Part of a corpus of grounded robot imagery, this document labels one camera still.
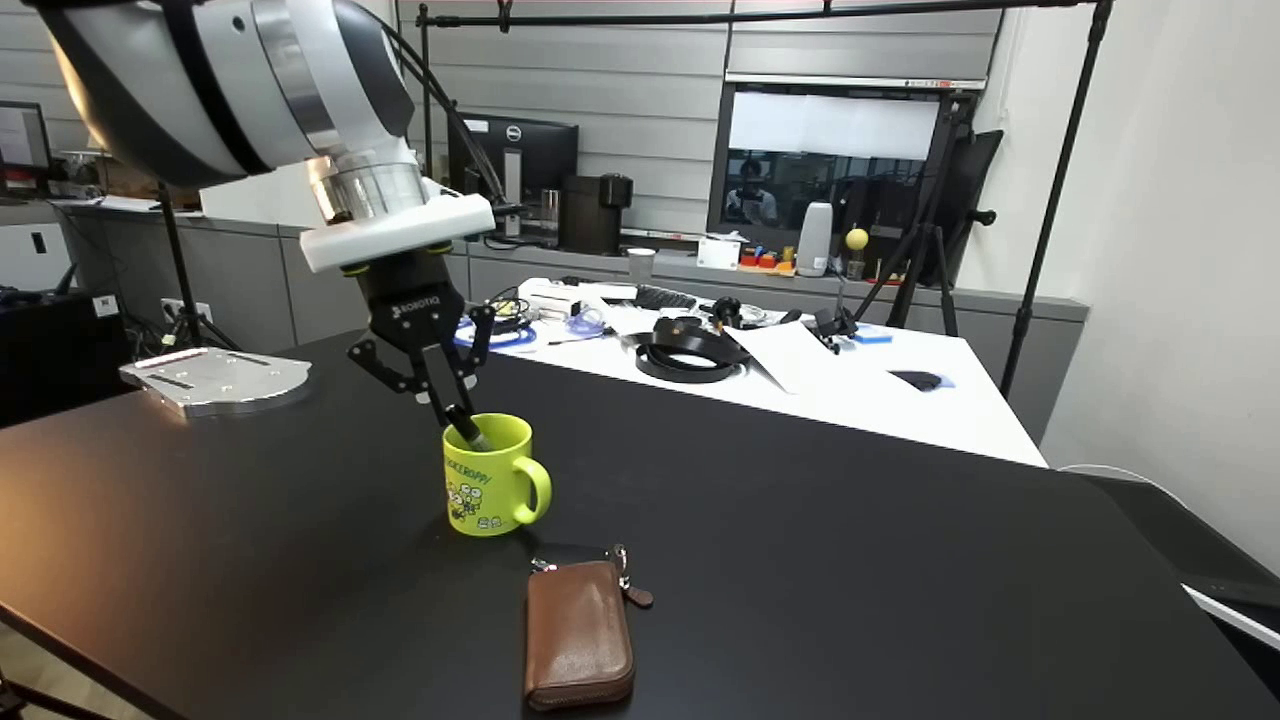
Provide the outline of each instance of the brown leather wallet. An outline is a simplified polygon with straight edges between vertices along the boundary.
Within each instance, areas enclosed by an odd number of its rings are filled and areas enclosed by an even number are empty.
[[[527,577],[523,702],[534,711],[633,695],[637,659],[617,561]]]

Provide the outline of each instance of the black table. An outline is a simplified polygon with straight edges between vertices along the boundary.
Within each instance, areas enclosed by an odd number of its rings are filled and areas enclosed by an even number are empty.
[[[523,549],[446,533],[433,416],[340,353],[253,420],[0,434],[8,622],[173,716],[520,716]],[[611,716],[1276,716],[1089,485],[511,359],[476,402],[534,425],[539,538],[660,591]]]

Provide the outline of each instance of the black pole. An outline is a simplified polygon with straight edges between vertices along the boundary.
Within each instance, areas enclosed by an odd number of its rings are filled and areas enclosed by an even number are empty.
[[[428,15],[433,15],[433,9],[421,5],[415,9],[415,41],[422,49],[422,68],[433,68],[433,41],[428,41],[433,23],[428,23]],[[421,85],[422,85],[422,177],[434,177],[434,170],[433,170],[433,88],[428,88],[428,76],[421,76]]]
[[[169,183],[161,183],[161,217],[162,217],[162,235],[169,235],[169,252],[173,252],[173,273],[177,273],[177,291],[185,296],[185,312],[178,312],[178,327],[191,336],[191,346],[205,346],[200,331],[200,312],[194,312],[194,296],[191,296],[191,281],[188,281],[188,259],[185,259],[185,243],[177,235],[177,217],[173,217],[173,202],[169,202]]]
[[[1072,170],[1072,153],[1077,153],[1077,137],[1080,137],[1080,118],[1082,118],[1082,104],[1089,104],[1089,85],[1090,85],[1094,55],[1100,55],[1103,37],[1109,37],[1109,22],[1113,22],[1113,0],[1094,0],[1090,5],[1090,30],[1089,30],[1082,65],[1080,65],[1080,80],[1077,80],[1077,99],[1072,99],[1072,118],[1067,118],[1067,137],[1064,137],[1064,148],[1057,158],[1057,171],[1052,171],[1052,190],[1049,190],[1049,206],[1045,206],[1045,221],[1041,221],[1041,240],[1036,240],[1026,290],[1023,290],[1023,302],[1020,302],[1017,322],[1011,322],[1007,359],[1002,359],[1002,377],[1000,377],[1000,391],[1002,398],[1011,391],[1017,366],[1023,357],[1023,341],[1026,341],[1026,324],[1032,324],[1032,309],[1036,309],[1036,290],[1041,290],[1041,273],[1045,273],[1057,208],[1064,202],[1064,183],[1067,183],[1067,170]]]
[[[1082,0],[956,0],[956,5],[860,5],[810,11],[678,11],[678,15],[428,15],[433,30],[609,30],[609,23],[786,23],[826,15],[930,15],[930,11],[988,11],[988,9],[1072,9]]]

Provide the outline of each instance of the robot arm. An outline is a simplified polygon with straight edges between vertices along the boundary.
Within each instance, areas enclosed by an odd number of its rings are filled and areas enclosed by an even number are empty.
[[[373,336],[408,371],[351,347],[395,391],[428,398],[438,425],[476,437],[453,347],[462,302],[433,243],[487,232],[480,198],[428,198],[402,143],[411,95],[382,30],[351,0],[28,0],[107,148],[137,170],[207,190],[325,158],[351,221],[304,232],[310,273],[357,277]]]

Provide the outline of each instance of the floor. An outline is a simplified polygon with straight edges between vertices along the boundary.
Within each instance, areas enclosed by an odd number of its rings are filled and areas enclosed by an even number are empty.
[[[79,706],[89,711],[111,716],[111,720],[142,720],[139,709],[122,706],[116,694],[101,687],[70,666],[46,656],[8,626],[0,626],[0,673],[16,684],[28,684],[35,694],[46,694],[55,702]],[[53,711],[25,709],[25,720],[55,720]]]

